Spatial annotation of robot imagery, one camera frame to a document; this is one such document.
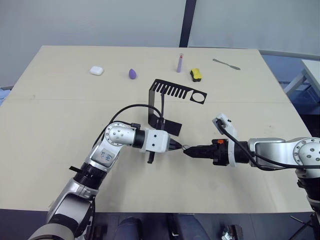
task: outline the white wall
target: white wall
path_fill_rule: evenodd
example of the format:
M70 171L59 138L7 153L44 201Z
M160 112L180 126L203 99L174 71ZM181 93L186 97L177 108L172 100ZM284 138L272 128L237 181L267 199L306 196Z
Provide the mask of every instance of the white wall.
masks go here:
M178 47L186 0L0 0L0 86L42 45Z
M189 47L320 55L320 0L198 0Z

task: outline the white table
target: white table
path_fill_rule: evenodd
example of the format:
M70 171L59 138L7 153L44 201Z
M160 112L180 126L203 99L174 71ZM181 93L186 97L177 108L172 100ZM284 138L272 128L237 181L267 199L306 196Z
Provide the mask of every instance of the white table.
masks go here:
M320 98L320 61L301 60L304 65L304 70L296 76L284 92L289 96L292 94L304 81L308 80L316 94Z
M177 73L179 53L184 53ZM213 62L218 59L241 70ZM101 76L89 74L93 65ZM133 68L137 79L128 78ZM203 79L192 82L191 68ZM93 141L120 108L147 103L154 79L208 93L204 105L165 98L165 118L182 123L182 144L221 138L212 119L225 113L240 141L310 134L255 49L44 46L0 107L0 208L41 210L80 167ZM148 127L147 110L119 120ZM126 147L100 187L99 212L277 213L310 211L294 170L264 172L214 166L180 150L148 154Z

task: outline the black comb-shaped bracket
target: black comb-shaped bracket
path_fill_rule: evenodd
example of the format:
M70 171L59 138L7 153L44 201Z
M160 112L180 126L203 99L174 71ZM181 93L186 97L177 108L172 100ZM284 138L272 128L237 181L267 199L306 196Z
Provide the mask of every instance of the black comb-shaped bracket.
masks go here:
M153 84L151 85L149 89L149 105L154 106L155 105L155 92L160 93L162 95L168 95L168 96L173 96L179 99L185 99L187 96L187 93L192 91L190 101L198 103L198 104L204 104L207 94L202 91L195 90L191 87L179 85L173 82L169 81L164 81L161 79L156 79L154 80ZM202 101L197 101L193 98L194 94L201 94L203 96ZM149 108L148 110L148 123L151 127L158 129L157 126L158 124L159 117L154 114L154 110ZM175 121L170 121L167 119L163 120L163 126L162 129L168 132L169 134L179 136L182 124L175 122Z

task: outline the purple marker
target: purple marker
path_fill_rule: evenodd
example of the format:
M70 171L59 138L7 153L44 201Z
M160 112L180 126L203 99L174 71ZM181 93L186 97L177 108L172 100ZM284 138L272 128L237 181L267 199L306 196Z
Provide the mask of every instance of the purple marker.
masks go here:
M177 72L177 73L180 73L180 72L181 72L182 58L183 58L183 56L184 56L183 53L180 53L178 67L176 68L176 72Z

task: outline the purple makeup sponge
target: purple makeup sponge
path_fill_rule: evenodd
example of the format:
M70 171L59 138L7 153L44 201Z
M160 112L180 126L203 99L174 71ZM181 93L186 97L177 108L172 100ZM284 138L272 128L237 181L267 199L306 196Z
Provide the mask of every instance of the purple makeup sponge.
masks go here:
M137 74L135 72L135 70L133 70L132 68L129 70L129 78L131 79L136 79Z

